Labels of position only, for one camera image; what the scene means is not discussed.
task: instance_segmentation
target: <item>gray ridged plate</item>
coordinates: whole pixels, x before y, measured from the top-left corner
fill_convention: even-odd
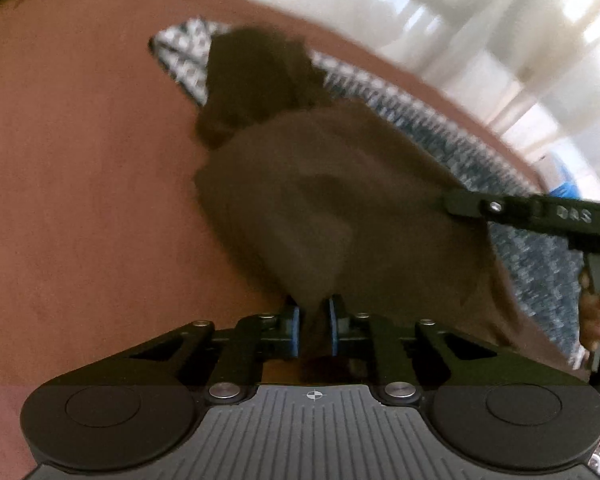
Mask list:
[[[40,466],[27,480],[510,480],[441,444],[420,413],[377,402],[366,386],[261,386],[209,410],[179,448],[143,468],[69,475]],[[527,479],[594,480],[578,466]]]

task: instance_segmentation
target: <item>black round pad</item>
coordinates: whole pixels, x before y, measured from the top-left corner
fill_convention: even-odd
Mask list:
[[[600,395],[588,385],[442,386],[430,421],[470,459],[501,470],[551,470],[595,448]]]
[[[186,387],[142,360],[98,362],[60,376],[34,391],[20,413],[36,458],[84,472],[150,462],[176,446],[193,419]]]

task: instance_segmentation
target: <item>human hand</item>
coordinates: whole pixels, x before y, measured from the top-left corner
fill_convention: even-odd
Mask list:
[[[578,280],[582,287],[578,303],[580,344],[593,352],[600,346],[600,294],[593,293],[587,269],[580,273]]]

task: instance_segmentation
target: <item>brown towel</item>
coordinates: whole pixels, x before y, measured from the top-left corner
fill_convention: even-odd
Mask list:
[[[212,43],[210,62],[216,48],[225,60],[250,62],[210,64],[203,124],[222,128],[213,142],[208,126],[202,130],[217,149],[195,183],[236,259],[307,310],[303,355],[327,354],[318,306],[339,293],[352,312],[383,314],[399,324],[435,319],[569,370],[517,307],[486,223],[444,211],[443,193],[461,184],[362,102],[321,101],[311,108],[311,102],[293,101],[296,80],[276,72],[280,65],[265,66],[280,53],[263,35],[256,41],[255,32],[246,52],[246,34]],[[292,55],[308,62],[298,50]],[[260,83],[270,80],[271,88]],[[250,92],[248,81],[257,82],[257,91]],[[269,106],[272,97],[277,100]],[[232,122],[234,103],[240,121]],[[232,124],[247,127],[232,130]]]

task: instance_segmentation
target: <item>crosshair marking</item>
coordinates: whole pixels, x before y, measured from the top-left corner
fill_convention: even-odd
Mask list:
[[[306,394],[311,400],[318,400],[322,397],[322,392],[317,390],[311,390],[308,394]]]

